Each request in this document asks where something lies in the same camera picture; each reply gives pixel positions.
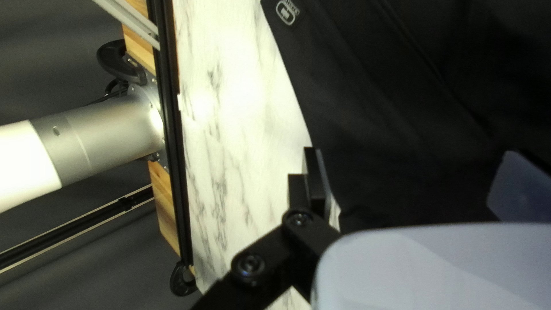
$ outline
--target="gray cylindrical pole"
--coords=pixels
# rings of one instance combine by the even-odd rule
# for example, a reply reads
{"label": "gray cylindrical pole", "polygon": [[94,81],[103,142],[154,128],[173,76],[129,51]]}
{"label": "gray cylindrical pole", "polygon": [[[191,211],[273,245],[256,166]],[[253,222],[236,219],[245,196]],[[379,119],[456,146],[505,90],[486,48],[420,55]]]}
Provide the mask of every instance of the gray cylindrical pole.
{"label": "gray cylindrical pole", "polygon": [[122,98],[31,120],[62,186],[163,147],[158,108],[134,87]]}

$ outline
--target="gray floor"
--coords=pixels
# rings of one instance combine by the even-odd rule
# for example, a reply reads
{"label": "gray floor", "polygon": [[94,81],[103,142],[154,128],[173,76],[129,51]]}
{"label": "gray floor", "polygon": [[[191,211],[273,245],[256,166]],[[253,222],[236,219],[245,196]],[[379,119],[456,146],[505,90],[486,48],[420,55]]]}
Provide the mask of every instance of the gray floor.
{"label": "gray floor", "polygon": [[[121,24],[91,0],[4,1],[0,10],[0,125],[74,109],[113,76],[96,61]],[[10,164],[9,150],[0,150]],[[149,184],[130,162],[0,214],[0,252]]]}
{"label": "gray floor", "polygon": [[177,261],[153,212],[0,287],[0,309],[186,310],[201,295],[170,292]]}

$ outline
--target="screw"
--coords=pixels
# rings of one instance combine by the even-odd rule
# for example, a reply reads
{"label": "screw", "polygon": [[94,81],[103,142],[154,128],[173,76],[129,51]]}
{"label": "screw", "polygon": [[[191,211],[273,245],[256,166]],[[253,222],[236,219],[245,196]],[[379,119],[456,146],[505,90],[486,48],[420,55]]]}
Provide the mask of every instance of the screw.
{"label": "screw", "polygon": [[249,254],[237,263],[237,270],[243,276],[259,274],[264,269],[264,260],[259,255]]}
{"label": "screw", "polygon": [[132,64],[132,66],[135,66],[135,67],[138,66],[138,63],[137,63],[136,61],[134,61],[133,59],[131,59],[131,58],[128,59],[128,62],[129,62],[130,64]]}
{"label": "screw", "polygon": [[309,220],[308,215],[302,212],[292,214],[289,217],[289,221],[291,222],[291,224],[296,226],[304,226],[308,224],[308,220]]}

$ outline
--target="logo patch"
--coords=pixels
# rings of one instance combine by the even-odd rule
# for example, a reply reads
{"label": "logo patch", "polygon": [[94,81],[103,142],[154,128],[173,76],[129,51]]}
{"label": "logo patch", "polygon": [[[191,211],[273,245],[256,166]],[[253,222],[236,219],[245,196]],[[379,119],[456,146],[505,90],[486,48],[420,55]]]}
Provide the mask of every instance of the logo patch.
{"label": "logo patch", "polygon": [[275,12],[287,26],[296,23],[300,15],[299,8],[291,0],[280,0],[275,5]]}

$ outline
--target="white marble surface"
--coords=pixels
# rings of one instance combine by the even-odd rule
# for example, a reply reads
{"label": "white marble surface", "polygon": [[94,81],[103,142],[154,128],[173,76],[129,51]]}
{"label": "white marble surface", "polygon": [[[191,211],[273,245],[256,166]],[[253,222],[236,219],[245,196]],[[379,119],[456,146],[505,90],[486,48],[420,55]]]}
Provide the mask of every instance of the white marble surface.
{"label": "white marble surface", "polygon": [[[280,224],[310,137],[259,0],[173,0],[197,284]],[[294,291],[273,306],[309,305]]]}

